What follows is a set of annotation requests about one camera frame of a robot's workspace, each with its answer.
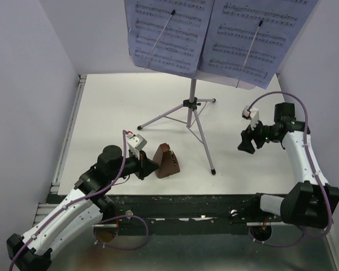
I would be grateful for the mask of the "lilac perforated music stand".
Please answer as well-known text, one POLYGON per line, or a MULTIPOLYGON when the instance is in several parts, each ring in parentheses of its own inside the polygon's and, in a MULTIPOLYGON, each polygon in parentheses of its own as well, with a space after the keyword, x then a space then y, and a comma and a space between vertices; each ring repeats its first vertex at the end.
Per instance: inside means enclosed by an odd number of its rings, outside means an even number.
MULTIPOLYGON (((201 58, 202 58, 202 54, 201 54, 201 57, 200 57, 200 60, 199 60, 199 66, 201 64, 201 58)), ((217 75, 201 72, 199 70, 199 66, 198 66, 198 71, 195 74, 195 77, 189 78, 190 79, 189 98, 187 100, 184 100, 183 104, 182 104, 188 110, 188 117, 187 117, 187 120, 186 120, 187 128, 191 128, 193 124, 199 123, 200 112, 197 110, 197 107, 200 104, 206 104, 207 103, 206 99, 199 99, 195 95, 195 89, 196 89, 196 84, 197 84, 198 80, 211 81, 211 80, 214 80, 216 78, 220 78, 223 84, 228 84, 228 85, 234 86, 236 88, 249 88, 249 87, 254 86, 254 85, 251 85, 251 84, 248 84, 248 83, 245 83, 245 82, 237 82, 235 79, 233 79, 231 77, 223 77, 223 76, 217 76, 217 75)))

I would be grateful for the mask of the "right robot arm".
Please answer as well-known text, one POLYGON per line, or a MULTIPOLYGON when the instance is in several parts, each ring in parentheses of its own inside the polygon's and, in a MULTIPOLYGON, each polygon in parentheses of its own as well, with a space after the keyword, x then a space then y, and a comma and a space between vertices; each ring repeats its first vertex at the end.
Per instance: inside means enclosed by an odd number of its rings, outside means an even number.
POLYGON ((328 216, 339 202, 339 188, 330 186, 318 162, 312 157, 310 131, 295 117, 295 105, 275 105, 274 124, 264 125, 256 108, 245 107, 244 119, 249 126, 241 132, 238 150, 253 154, 265 143, 280 143, 287 152, 295 186, 284 196, 257 193, 250 201, 249 216, 262 221, 269 214, 279 216, 286 224, 324 229, 328 216))

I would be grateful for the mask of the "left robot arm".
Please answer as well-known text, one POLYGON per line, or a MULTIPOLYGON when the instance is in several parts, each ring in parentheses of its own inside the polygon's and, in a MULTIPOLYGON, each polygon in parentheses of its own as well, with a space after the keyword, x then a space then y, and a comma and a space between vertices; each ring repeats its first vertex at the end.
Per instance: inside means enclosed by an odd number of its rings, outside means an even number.
POLYGON ((55 252, 85 228, 96 223, 118 222, 114 202, 106 195, 119 178, 135 174, 142 180, 159 169, 144 151, 130 154, 115 145, 106 146, 97 162, 83 173, 64 200, 39 224, 6 241, 9 269, 47 270, 55 252))

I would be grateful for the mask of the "lilac sheet music page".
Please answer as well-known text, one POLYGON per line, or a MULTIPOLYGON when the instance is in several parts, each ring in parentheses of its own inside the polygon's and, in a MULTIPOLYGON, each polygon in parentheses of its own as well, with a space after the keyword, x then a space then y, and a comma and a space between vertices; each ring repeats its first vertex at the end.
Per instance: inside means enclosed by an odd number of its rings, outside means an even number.
POLYGON ((213 1, 125 1, 128 49, 136 67, 194 78, 213 1))
POLYGON ((317 1, 215 1, 199 70, 266 89, 317 1))

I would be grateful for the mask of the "brown wooden metronome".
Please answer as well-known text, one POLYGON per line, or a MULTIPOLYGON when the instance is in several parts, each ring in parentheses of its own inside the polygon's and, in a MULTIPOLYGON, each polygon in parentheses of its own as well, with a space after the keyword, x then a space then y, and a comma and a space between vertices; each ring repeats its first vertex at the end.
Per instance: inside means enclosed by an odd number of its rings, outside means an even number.
POLYGON ((155 171, 155 175, 159 179, 180 173, 179 161, 167 143, 159 145, 153 156, 153 161, 159 165, 155 171))

